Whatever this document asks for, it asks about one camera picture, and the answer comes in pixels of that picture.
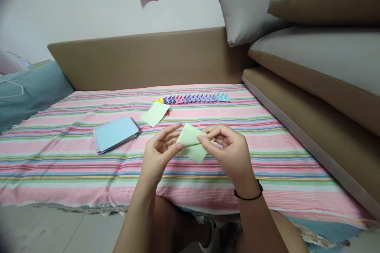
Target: pink striped blanket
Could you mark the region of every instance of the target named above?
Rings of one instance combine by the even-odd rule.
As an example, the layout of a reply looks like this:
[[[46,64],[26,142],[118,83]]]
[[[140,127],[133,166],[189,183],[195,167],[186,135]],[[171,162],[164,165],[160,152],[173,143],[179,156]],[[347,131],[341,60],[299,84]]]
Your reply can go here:
[[[140,116],[159,96],[228,93],[231,102],[172,104],[156,127]],[[125,115],[140,135],[97,155],[95,126]],[[198,84],[74,92],[0,136],[0,201],[82,211],[125,211],[139,177],[145,143],[173,123],[203,129],[224,123],[245,135],[252,167],[271,209],[300,218],[374,223],[365,211],[253,96],[245,85]],[[217,161],[176,156],[157,194],[200,215],[238,213],[233,185]]]

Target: stack of paper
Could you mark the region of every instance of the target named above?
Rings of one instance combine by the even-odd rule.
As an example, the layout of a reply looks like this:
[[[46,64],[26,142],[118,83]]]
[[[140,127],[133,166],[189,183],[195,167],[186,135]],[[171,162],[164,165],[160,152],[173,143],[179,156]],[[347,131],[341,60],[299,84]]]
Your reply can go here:
[[[128,116],[97,126],[94,129],[96,152],[99,155],[104,154],[135,139],[138,132],[139,129]]]
[[[201,163],[205,158],[207,151],[203,148],[197,139],[198,135],[205,136],[207,134],[186,123],[181,134],[178,137],[177,142],[182,143],[184,146],[184,148],[181,150],[181,154],[186,155],[198,163]]]

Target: bed frame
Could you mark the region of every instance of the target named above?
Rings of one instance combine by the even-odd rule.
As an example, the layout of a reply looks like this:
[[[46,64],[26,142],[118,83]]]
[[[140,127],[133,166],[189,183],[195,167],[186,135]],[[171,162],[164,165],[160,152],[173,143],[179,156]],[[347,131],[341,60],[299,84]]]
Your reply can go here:
[[[248,45],[229,47],[224,27],[47,46],[76,91],[242,83]]]

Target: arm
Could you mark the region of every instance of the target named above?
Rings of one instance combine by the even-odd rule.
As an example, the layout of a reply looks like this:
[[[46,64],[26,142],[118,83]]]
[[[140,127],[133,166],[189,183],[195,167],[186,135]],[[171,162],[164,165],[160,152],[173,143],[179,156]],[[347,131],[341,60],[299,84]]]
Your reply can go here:
[[[175,143],[182,124],[160,130],[145,146],[141,173],[113,253],[148,252],[156,190],[168,162],[183,148]]]
[[[245,137],[223,124],[208,127],[203,131],[207,136],[199,136],[199,141],[219,162],[238,195],[243,198],[257,197],[260,189],[252,170]],[[215,138],[215,142],[221,144],[223,149],[211,143],[209,139],[212,138]],[[288,253],[263,196],[252,201],[239,199],[239,210],[248,251]]]

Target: hand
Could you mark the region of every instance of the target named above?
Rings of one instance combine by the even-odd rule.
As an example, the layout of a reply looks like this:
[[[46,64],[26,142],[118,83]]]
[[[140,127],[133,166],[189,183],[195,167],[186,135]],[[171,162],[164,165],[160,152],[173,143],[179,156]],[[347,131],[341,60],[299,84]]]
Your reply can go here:
[[[222,170],[231,180],[237,193],[241,197],[253,198],[260,193],[252,170],[251,156],[249,154],[245,136],[232,128],[218,124],[209,126],[203,130],[206,136],[198,136],[198,140],[215,159]],[[222,145],[217,148],[209,139],[215,138],[215,142]]]
[[[140,179],[156,185],[162,178],[166,165],[183,148],[182,143],[176,143],[182,124],[175,124],[161,129],[145,145],[143,166]]]

